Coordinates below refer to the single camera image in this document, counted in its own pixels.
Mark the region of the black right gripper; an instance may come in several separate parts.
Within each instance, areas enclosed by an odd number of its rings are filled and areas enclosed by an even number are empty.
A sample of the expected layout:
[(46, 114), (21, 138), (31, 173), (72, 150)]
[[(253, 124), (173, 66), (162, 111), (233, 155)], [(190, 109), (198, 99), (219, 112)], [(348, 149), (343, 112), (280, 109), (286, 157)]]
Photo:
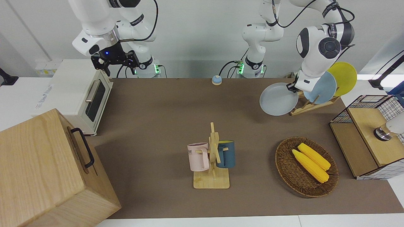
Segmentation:
[(122, 65), (128, 68), (136, 68), (140, 66), (140, 61), (137, 58), (136, 53), (131, 50), (129, 52), (123, 52), (116, 55), (111, 51), (101, 51), (91, 56), (92, 63), (97, 70), (102, 70), (110, 77), (109, 70), (110, 65)]

